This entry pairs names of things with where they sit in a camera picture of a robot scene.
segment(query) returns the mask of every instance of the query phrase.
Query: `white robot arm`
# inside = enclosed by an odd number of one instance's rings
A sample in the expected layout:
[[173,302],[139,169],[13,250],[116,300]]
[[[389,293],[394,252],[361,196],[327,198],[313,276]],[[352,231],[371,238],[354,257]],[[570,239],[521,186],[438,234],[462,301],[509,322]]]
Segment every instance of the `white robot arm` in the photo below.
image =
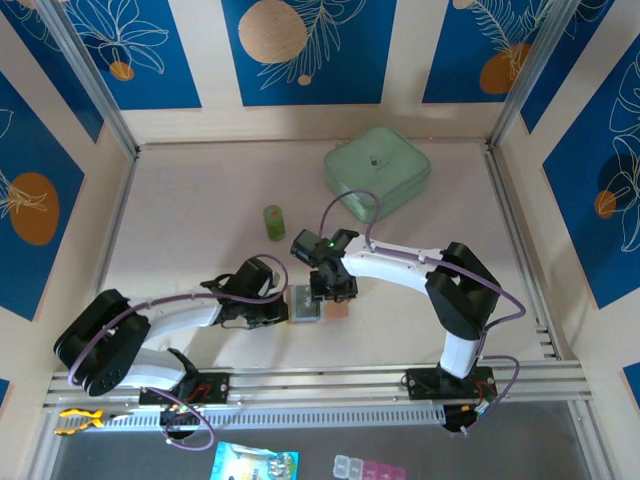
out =
[[[454,272],[437,265],[446,260],[471,270],[498,285],[471,251],[453,243],[447,250],[421,250],[367,241],[364,235],[338,230],[331,239],[304,230],[294,240],[291,253],[312,268],[312,296],[336,301],[357,295],[357,277],[372,277],[403,285],[431,298],[447,330],[440,368],[453,377],[469,375],[478,343],[498,294],[468,278],[456,283]],[[436,262],[425,263],[425,259]]]
[[186,328],[224,325],[237,317],[246,319],[248,330],[285,321],[289,317],[282,294],[270,293],[278,281],[277,272],[253,257],[235,274],[135,307],[117,290],[107,290],[62,334],[54,353],[91,396],[116,386],[179,388],[188,393],[198,385],[198,371],[191,362],[177,350],[159,352],[143,348],[144,343]]

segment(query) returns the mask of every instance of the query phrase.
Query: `metal frame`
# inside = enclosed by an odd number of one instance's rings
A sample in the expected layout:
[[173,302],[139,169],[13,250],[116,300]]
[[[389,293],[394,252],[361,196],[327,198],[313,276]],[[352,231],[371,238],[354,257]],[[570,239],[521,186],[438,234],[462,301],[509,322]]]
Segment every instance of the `metal frame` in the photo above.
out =
[[513,87],[504,101],[500,115],[489,134],[487,141],[490,150],[500,145],[509,127],[520,114],[522,106],[540,78],[542,70],[581,1],[556,0],[549,10],[549,16],[540,27],[540,32],[533,42],[527,60],[516,77]]
[[620,472],[616,471],[616,466],[605,455],[608,449],[602,441],[591,404],[584,401],[569,402],[569,410],[591,476],[598,480],[620,478]]
[[[554,322],[551,321],[551,314],[549,313],[544,289],[540,281],[540,272],[542,270],[537,258],[531,253],[535,250],[531,236],[525,227],[525,222],[519,220],[523,218],[522,209],[517,201],[518,197],[508,174],[502,152],[499,148],[492,150],[488,145],[485,145],[483,153],[494,192],[509,232],[520,274],[527,286],[529,302],[536,314],[538,334],[546,336],[548,339],[541,340],[543,342],[544,356],[545,358],[557,358],[560,360],[575,359],[576,356],[569,347],[564,331],[562,328],[557,328]],[[552,352],[546,351],[544,347],[547,345],[551,347]]]
[[64,12],[64,7],[58,0],[35,0],[35,4],[38,8],[38,14],[60,47],[65,59],[69,62],[102,117],[113,129],[116,140],[131,159],[135,160],[138,146],[134,136],[124,121],[116,101],[93,63],[82,39]]
[[[509,362],[482,362],[493,368],[497,387],[503,388],[513,375]],[[435,365],[418,365],[432,368]],[[206,417],[225,428],[312,428],[336,426],[437,424],[441,423],[438,402],[411,402],[401,385],[407,368],[416,365],[392,365],[353,368],[298,369],[211,369],[231,372],[227,405],[203,406]],[[584,404],[592,399],[580,362],[523,362],[518,382],[506,402],[567,401]],[[33,457],[29,478],[49,478],[60,446],[55,428],[72,426],[58,413],[68,407],[129,412],[124,420],[106,422],[108,431],[158,430],[160,407],[140,407],[137,390],[114,390],[100,397],[89,397],[83,390],[70,387],[65,373],[53,376],[45,399],[41,436]],[[594,429],[591,417],[583,420]],[[585,448],[589,466],[606,471],[604,456],[597,449]]]

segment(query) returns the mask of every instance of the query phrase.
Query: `white floor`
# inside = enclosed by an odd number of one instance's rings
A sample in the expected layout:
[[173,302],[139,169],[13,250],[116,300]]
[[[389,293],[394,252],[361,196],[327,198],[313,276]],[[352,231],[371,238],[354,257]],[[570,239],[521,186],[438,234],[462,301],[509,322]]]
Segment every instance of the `white floor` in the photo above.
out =
[[[467,244],[501,284],[527,295],[495,199],[481,146],[414,142],[433,166],[427,190],[374,228],[373,238],[421,248]],[[129,297],[187,290],[233,273],[248,257],[271,253],[293,283],[308,268],[289,254],[303,228],[316,230],[333,198],[322,180],[332,142],[215,144],[145,149],[139,160],[104,288]],[[282,207],[287,236],[266,237],[262,210]],[[336,205],[327,232],[364,225]],[[330,367],[437,362],[444,341],[429,300],[385,282],[361,279],[344,321],[281,324],[255,331],[186,331],[152,344],[184,351],[197,367]],[[496,317],[514,307],[500,300]],[[532,314],[495,329],[486,354],[541,360]]]

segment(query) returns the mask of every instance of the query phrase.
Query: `orange circle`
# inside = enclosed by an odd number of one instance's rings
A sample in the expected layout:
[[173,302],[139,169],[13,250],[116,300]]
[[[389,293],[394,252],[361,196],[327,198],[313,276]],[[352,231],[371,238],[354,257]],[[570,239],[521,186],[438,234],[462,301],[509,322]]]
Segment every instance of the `orange circle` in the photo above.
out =
[[298,77],[298,84],[302,87],[306,87],[307,85],[311,85],[311,77],[309,75],[300,75]]
[[616,196],[609,190],[603,190],[596,197],[594,206],[600,218],[611,218],[616,213]]
[[281,0],[255,2],[240,19],[238,35],[247,55],[268,64],[297,57],[309,39],[302,17]]
[[111,75],[122,82],[128,82],[135,75],[135,72],[130,65],[120,61],[113,62],[109,66],[109,71],[111,72]]
[[482,68],[480,88],[490,95],[508,93],[527,55],[529,55],[529,50],[531,50],[531,45],[519,43],[511,47],[509,52],[500,52],[491,57]]
[[[31,245],[46,245],[56,233],[60,217],[55,187],[47,177],[39,173],[23,173],[11,186],[17,190],[9,193],[10,198],[17,200],[17,205],[9,211],[13,229],[22,240]],[[30,206],[29,201],[37,204],[38,208]]]

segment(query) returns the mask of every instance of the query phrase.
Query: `cable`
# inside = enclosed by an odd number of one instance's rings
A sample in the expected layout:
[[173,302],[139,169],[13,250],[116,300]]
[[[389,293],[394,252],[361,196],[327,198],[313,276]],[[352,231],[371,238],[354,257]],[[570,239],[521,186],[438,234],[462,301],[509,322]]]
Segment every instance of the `cable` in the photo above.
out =
[[489,404],[489,406],[485,409],[482,415],[480,415],[476,419],[476,421],[472,425],[470,425],[466,430],[463,430],[462,433],[464,433],[465,437],[469,435],[469,433],[471,433],[476,428],[480,419],[485,417],[491,410],[497,407],[498,404],[502,401],[502,399],[507,396],[507,394],[509,393],[509,390],[511,390],[511,387],[513,387],[513,384],[516,383],[516,379],[518,378],[518,374],[520,373],[520,362],[516,357],[512,357],[511,355],[484,355],[481,358],[484,360],[511,360],[514,363],[513,375],[511,376],[509,383],[507,383],[507,385],[493,400],[493,402]]
[[480,381],[476,383],[478,385],[486,385],[487,388],[491,391],[491,393],[493,393],[495,396],[498,395],[498,390],[496,389],[495,385],[491,385],[489,382],[485,382],[485,381]]
[[320,219],[320,228],[318,229],[318,235],[322,237],[322,231],[324,230],[324,222],[327,220],[327,215],[329,214],[329,210],[331,210],[331,208],[338,202],[338,200],[346,197],[347,195],[351,195],[355,193],[363,193],[365,195],[369,195],[371,198],[373,198],[373,201],[376,202],[376,213],[373,215],[373,219],[367,224],[367,228],[364,232],[364,238],[365,238],[365,241],[367,242],[367,246],[371,251],[373,251],[374,248],[371,245],[371,229],[373,228],[373,224],[378,221],[378,217],[380,217],[381,205],[380,205],[380,199],[378,198],[378,196],[375,193],[370,192],[369,190],[356,188],[355,190],[349,190],[347,192],[344,192],[338,195],[333,200],[331,200],[331,203],[329,203],[329,205],[327,205],[327,208],[324,209],[324,213],[322,214],[322,218]]
[[214,444],[215,439],[216,439],[215,432],[213,430],[213,426],[204,417],[204,415],[202,415],[200,412],[198,412],[198,410],[196,410],[194,407],[189,405],[187,402],[184,402],[184,401],[180,400],[178,397],[173,395],[171,392],[167,392],[166,390],[162,390],[160,388],[154,388],[154,387],[149,387],[147,390],[150,390],[150,391],[152,391],[152,392],[154,392],[154,393],[166,398],[167,400],[172,401],[173,403],[177,403],[178,405],[182,405],[187,410],[189,410],[189,412],[194,417],[196,417],[200,421],[201,424],[204,424],[204,426],[207,427],[207,430],[209,431],[209,441],[206,444],[192,447],[190,445],[185,445],[184,443],[174,441],[169,436],[169,423],[167,423],[164,426],[164,428],[162,429],[162,434],[164,435],[164,438],[167,440],[167,443],[169,445],[177,447],[177,448],[179,448],[181,450],[188,450],[190,452],[202,452],[203,450],[207,450],[207,449],[211,448],[211,446]]
[[473,382],[473,384],[478,389],[478,405],[482,403],[482,399],[484,398],[484,393],[482,392],[482,385],[479,382]]
[[[282,287],[282,289],[280,291],[278,291],[274,295],[271,295],[271,296],[265,297],[265,298],[246,298],[246,297],[238,297],[236,295],[227,295],[227,294],[223,294],[223,293],[195,293],[195,294],[186,293],[186,294],[170,295],[170,296],[167,296],[167,297],[156,298],[156,299],[151,300],[149,302],[143,302],[143,303],[139,303],[138,305],[134,305],[133,307],[128,308],[127,310],[125,310],[121,314],[119,314],[116,317],[114,317],[106,325],[104,325],[102,327],[102,329],[98,333],[96,333],[96,335],[87,343],[87,345],[80,352],[80,354],[76,357],[76,360],[73,362],[73,364],[69,368],[69,375],[67,376],[67,382],[69,383],[69,385],[72,386],[72,387],[80,385],[80,383],[76,381],[75,376],[76,376],[76,373],[78,372],[78,368],[80,368],[80,365],[82,365],[82,362],[84,362],[87,359],[87,357],[89,356],[89,353],[91,352],[91,350],[97,345],[97,343],[102,338],[104,338],[104,336],[109,332],[109,330],[115,328],[122,320],[127,318],[132,313],[138,312],[140,310],[145,310],[145,309],[154,307],[156,305],[164,305],[166,303],[179,302],[179,301],[182,301],[182,300],[196,300],[196,299],[199,299],[199,298],[224,298],[224,299],[233,300],[233,301],[236,301],[236,302],[249,303],[249,304],[253,304],[253,305],[264,305],[264,304],[267,304],[267,303],[274,302],[274,301],[278,300],[279,298],[281,298],[282,295],[284,295],[284,292],[287,290],[287,287],[289,285],[289,272],[287,271],[287,268],[284,266],[284,263],[282,263],[281,260],[279,260],[278,258],[274,257],[273,255],[269,255],[267,253],[261,253],[261,254],[258,254],[258,255],[254,255],[252,258],[268,258],[270,260],[273,260],[274,262],[276,262],[280,266],[280,268],[282,269],[282,272],[284,273],[284,286]],[[155,392],[155,393],[157,393],[158,395],[161,395],[161,396],[167,398],[168,400],[171,400],[174,403],[178,403],[178,404],[184,406],[198,420],[200,420],[201,423],[204,423],[204,425],[207,427],[207,430],[209,430],[210,437],[211,437],[209,439],[209,442],[204,446],[190,447],[190,446],[187,446],[187,445],[184,445],[184,444],[180,444],[180,443],[174,442],[169,437],[168,426],[167,426],[167,427],[165,427],[165,429],[163,431],[163,435],[167,439],[168,443],[170,443],[171,445],[173,445],[175,447],[178,447],[178,448],[180,448],[182,450],[191,450],[191,451],[196,451],[196,452],[202,451],[202,450],[206,450],[206,449],[210,448],[213,445],[213,443],[214,443],[213,427],[207,421],[207,419],[204,418],[195,408],[193,408],[188,403],[183,402],[182,400],[180,400],[178,397],[176,397],[175,395],[173,395],[170,392],[167,392],[167,391],[159,389],[159,388],[154,388],[154,387],[148,387],[148,389],[153,391],[153,392]]]

